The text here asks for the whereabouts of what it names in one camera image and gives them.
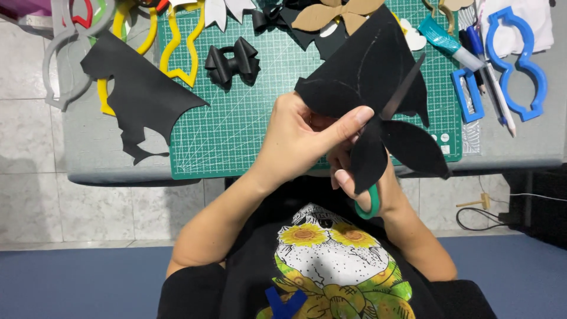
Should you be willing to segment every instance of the green cutting mat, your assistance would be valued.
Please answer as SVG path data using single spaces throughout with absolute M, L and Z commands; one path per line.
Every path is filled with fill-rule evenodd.
M 414 27 L 429 13 L 421 0 L 386 0 L 386 4 L 400 19 L 408 19 Z M 189 74 L 191 58 L 185 41 L 197 25 L 198 17 L 198 10 L 177 13 L 182 41 L 170 57 L 169 70 L 181 68 Z M 173 179 L 227 177 L 246 172 L 260 149 L 276 98 L 291 91 L 299 77 L 309 76 L 323 63 L 314 43 L 304 52 L 285 31 L 274 29 L 255 34 L 250 15 L 244 16 L 242 25 L 233 18 L 227 20 L 225 33 L 217 26 L 211 26 L 195 41 L 199 67 L 192 91 L 208 101 L 211 107 L 193 108 L 175 124 L 170 146 Z M 437 21 L 447 28 L 443 15 L 437 15 Z M 158 26 L 162 52 L 172 34 L 164 15 L 159 18 Z M 231 90 L 226 93 L 206 76 L 205 59 L 211 45 L 217 48 L 234 45 L 239 36 L 258 51 L 261 71 L 253 86 L 235 76 Z M 427 131 L 436 136 L 448 162 L 458 161 L 462 156 L 460 108 L 449 76 L 457 67 L 429 43 L 424 50 L 427 58 L 421 71 L 428 88 L 430 127 Z M 421 52 L 414 52 L 414 57 L 417 59 Z M 189 89 L 180 79 L 175 81 Z M 423 127 L 418 116 L 396 115 L 394 119 Z M 326 167 L 325 159 L 315 166 L 316 169 Z

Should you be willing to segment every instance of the teal glue tube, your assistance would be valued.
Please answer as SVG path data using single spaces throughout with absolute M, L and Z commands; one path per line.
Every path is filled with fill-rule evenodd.
M 447 52 L 471 71 L 480 69 L 484 64 L 437 24 L 430 14 L 420 23 L 417 29 L 434 47 Z

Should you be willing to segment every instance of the table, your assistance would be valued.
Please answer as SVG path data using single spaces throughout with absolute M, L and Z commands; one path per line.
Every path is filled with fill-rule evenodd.
M 61 0 L 52 0 L 53 19 L 61 21 Z M 79 2 L 74 14 L 84 14 Z M 567 162 L 565 122 L 567 116 L 567 3 L 558 2 L 551 9 L 555 44 L 548 52 L 533 55 L 532 61 L 545 71 L 549 88 L 544 103 L 544 113 L 530 121 L 521 123 L 513 113 L 518 135 L 512 138 L 505 127 L 498 123 L 496 111 L 490 100 L 483 97 L 485 117 L 481 119 L 481 155 L 464 156 L 459 162 L 449 163 L 456 175 L 467 172 L 498 171 L 507 169 L 530 169 L 556 167 Z M 55 34 L 60 32 L 60 23 L 54 23 Z M 149 21 L 139 16 L 129 34 L 128 43 L 137 47 L 147 35 Z M 159 52 L 154 45 L 146 58 L 158 64 Z M 82 73 L 79 65 L 84 57 L 78 43 L 63 47 L 57 55 L 57 68 L 62 92 L 71 88 L 71 79 Z M 508 57 L 514 62 L 515 57 Z M 520 104 L 528 105 L 534 96 L 534 85 L 523 73 L 514 72 L 510 79 L 510 95 Z M 63 114 L 65 157 L 67 176 L 70 181 L 81 184 L 135 184 L 163 181 L 164 184 L 179 184 L 183 181 L 171 179 L 168 157 L 152 156 L 136 166 L 132 157 L 122 151 L 116 119 L 103 115 L 93 82 L 89 90 L 72 102 Z M 152 153 L 167 152 L 163 137 L 146 129 L 146 141 L 141 146 Z M 407 167 L 397 166 L 396 173 L 411 173 Z

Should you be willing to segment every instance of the gray tile floor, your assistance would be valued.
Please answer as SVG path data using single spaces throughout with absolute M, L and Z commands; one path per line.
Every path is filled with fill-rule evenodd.
M 158 188 L 69 182 L 61 112 L 43 102 L 46 41 L 0 22 L 0 43 L 0 249 L 170 245 L 181 227 L 222 191 L 221 179 Z M 57 83 L 56 70 L 51 74 Z M 509 187 L 501 175 L 480 181 L 491 197 L 507 198 Z M 477 200 L 481 192 L 478 177 L 401 183 L 425 224 L 444 234 L 459 229 L 455 205 Z M 492 204 L 492 212 L 507 211 L 506 204 Z M 463 220 L 472 227 L 492 223 L 474 214 Z

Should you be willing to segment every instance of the blue floor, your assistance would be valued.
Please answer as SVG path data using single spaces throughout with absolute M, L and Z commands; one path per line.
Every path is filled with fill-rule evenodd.
M 566 318 L 567 251 L 524 235 L 450 237 L 498 318 Z M 171 247 L 0 252 L 0 319 L 155 318 Z

